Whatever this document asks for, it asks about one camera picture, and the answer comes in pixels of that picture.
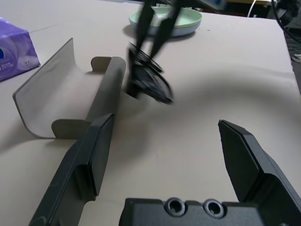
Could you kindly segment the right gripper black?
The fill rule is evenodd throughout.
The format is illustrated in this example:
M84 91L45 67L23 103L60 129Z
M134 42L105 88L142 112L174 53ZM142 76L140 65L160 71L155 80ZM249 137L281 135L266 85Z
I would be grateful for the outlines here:
M145 0L136 28L136 48L141 48L148 34L151 25L154 10L152 9L154 1ZM225 0L174 0L168 12L168 15L161 21L153 42L150 59L159 52L164 43L171 36L177 17L181 11L181 6L192 8L208 8L211 10L224 10L226 8Z

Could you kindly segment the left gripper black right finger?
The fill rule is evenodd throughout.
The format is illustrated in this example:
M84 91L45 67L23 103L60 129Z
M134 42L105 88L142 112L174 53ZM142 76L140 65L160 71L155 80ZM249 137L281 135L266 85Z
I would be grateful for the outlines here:
M238 201L254 204L267 226L299 226L301 199L277 163L245 128L225 120L218 127Z

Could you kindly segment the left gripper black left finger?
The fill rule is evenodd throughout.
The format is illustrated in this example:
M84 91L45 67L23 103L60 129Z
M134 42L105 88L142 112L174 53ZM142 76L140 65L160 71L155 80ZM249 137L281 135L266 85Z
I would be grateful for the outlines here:
M67 151L31 226L77 226L87 202L99 195L108 161L114 114L95 120Z

